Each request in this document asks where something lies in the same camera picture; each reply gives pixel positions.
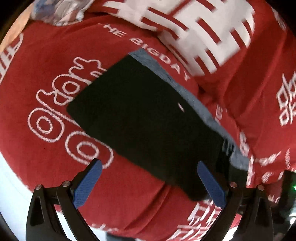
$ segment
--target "gray fabric edge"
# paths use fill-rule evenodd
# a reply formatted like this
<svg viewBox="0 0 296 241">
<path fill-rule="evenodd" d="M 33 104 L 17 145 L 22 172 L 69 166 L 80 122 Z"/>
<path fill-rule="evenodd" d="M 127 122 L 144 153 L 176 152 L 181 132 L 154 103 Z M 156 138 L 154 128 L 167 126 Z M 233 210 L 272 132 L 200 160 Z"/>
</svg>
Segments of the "gray fabric edge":
<svg viewBox="0 0 296 241">
<path fill-rule="evenodd" d="M 137 51 L 129 53 L 135 60 L 140 62 L 142 65 L 149 68 L 156 75 L 158 75 L 163 81 L 168 83 L 171 87 L 173 87 L 185 101 L 194 109 L 194 111 L 199 115 L 202 121 L 210 127 L 213 131 L 220 134 L 225 140 L 224 145 L 222 147 L 222 151 L 226 154 L 230 155 L 230 163 L 237 169 L 240 170 L 248 170 L 249 159 L 243 156 L 236 145 L 234 139 L 230 136 L 230 134 L 220 126 L 212 117 L 211 113 L 208 109 L 188 90 L 186 90 L 183 86 L 178 84 L 160 65 L 159 63 L 153 59 L 144 49 L 139 49 Z"/>
</svg>

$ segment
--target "white surface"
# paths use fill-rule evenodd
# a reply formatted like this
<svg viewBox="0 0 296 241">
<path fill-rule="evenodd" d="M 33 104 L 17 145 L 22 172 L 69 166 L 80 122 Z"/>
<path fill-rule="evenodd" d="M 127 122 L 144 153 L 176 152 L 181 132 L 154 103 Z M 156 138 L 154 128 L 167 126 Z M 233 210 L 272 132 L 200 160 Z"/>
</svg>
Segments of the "white surface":
<svg viewBox="0 0 296 241">
<path fill-rule="evenodd" d="M 19 241 L 25 241 L 27 215 L 32 193 L 18 179 L 1 154 L 0 183 L 0 211 Z M 58 217 L 67 237 L 75 241 L 76 239 L 64 216 L 58 213 Z M 106 240 L 105 232 L 99 229 L 91 229 L 100 241 Z"/>
</svg>

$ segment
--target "red stripe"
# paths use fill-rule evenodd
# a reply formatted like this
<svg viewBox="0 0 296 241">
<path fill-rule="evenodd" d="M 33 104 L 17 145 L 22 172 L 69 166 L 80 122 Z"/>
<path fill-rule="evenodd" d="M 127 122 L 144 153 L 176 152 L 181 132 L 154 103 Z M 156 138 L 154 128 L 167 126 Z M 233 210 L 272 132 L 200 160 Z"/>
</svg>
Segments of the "red stripe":
<svg viewBox="0 0 296 241">
<path fill-rule="evenodd" d="M 147 24 L 149 26 L 156 27 L 157 28 L 157 31 L 159 31 L 159 32 L 161 32 L 163 30 L 168 31 L 173 36 L 173 38 L 175 40 L 177 40 L 179 38 L 179 36 L 173 30 L 171 30 L 169 28 L 166 28 L 166 27 L 164 27 L 164 26 L 162 26 L 162 25 L 160 25 L 158 23 L 155 23 L 155 22 L 151 21 L 150 19 L 148 19 L 146 17 L 143 17 L 142 20 L 141 20 L 141 22 L 142 23 L 145 23 L 145 24 Z"/>
<path fill-rule="evenodd" d="M 102 12 L 117 14 L 119 9 L 112 7 L 102 7 Z"/>
<path fill-rule="evenodd" d="M 209 70 L 207 69 L 205 63 L 202 61 L 200 57 L 197 57 L 195 61 L 198 63 L 202 71 L 205 73 L 205 75 L 210 74 Z"/>
<path fill-rule="evenodd" d="M 243 22 L 243 25 L 246 27 L 246 29 L 247 29 L 249 35 L 252 36 L 252 30 L 251 30 L 251 27 L 250 27 L 249 23 L 245 20 L 245 21 Z"/>
<path fill-rule="evenodd" d="M 191 0 L 185 0 L 185 1 L 183 1 L 170 14 L 168 14 L 168 16 L 174 16 L 177 12 L 179 12 L 182 8 L 184 8 L 190 2 L 191 2 Z"/>
<path fill-rule="evenodd" d="M 213 11 L 215 9 L 215 7 L 211 3 L 209 3 L 207 0 L 196 0 L 196 1 L 204 5 L 210 11 Z"/>
<path fill-rule="evenodd" d="M 206 53 L 210 57 L 210 59 L 213 61 L 216 68 L 218 68 L 220 65 L 219 65 L 218 61 L 216 60 L 216 58 L 214 57 L 214 55 L 212 54 L 212 52 L 208 49 Z"/>
<path fill-rule="evenodd" d="M 148 10 L 149 10 L 150 12 L 153 12 L 153 13 L 155 13 L 155 14 L 157 14 L 157 15 L 163 17 L 163 18 L 166 18 L 167 20 L 169 20 L 169 21 L 175 23 L 176 25 L 178 25 L 180 28 L 182 28 L 182 29 L 185 30 L 185 31 L 188 29 L 183 23 L 181 23 L 181 22 L 178 21 L 177 19 L 173 18 L 172 16 L 166 15 L 165 13 L 160 12 L 160 11 L 154 9 L 154 8 L 151 8 L 151 7 L 148 8 Z"/>
<path fill-rule="evenodd" d="M 187 60 L 180 54 L 180 52 L 171 44 L 169 44 L 169 47 L 173 49 L 173 51 L 185 62 L 185 64 L 188 65 Z"/>
<path fill-rule="evenodd" d="M 241 39 L 241 37 L 239 36 L 239 34 L 236 30 L 233 30 L 231 32 L 231 35 L 234 37 L 235 41 L 237 42 L 237 44 L 240 48 L 246 47 L 246 45 L 244 44 L 244 41 Z"/>
<path fill-rule="evenodd" d="M 221 41 L 218 35 L 214 32 L 214 30 L 212 30 L 212 28 L 203 19 L 200 18 L 197 21 L 197 24 L 199 24 L 211 36 L 211 38 L 214 40 L 216 44 Z"/>
</svg>

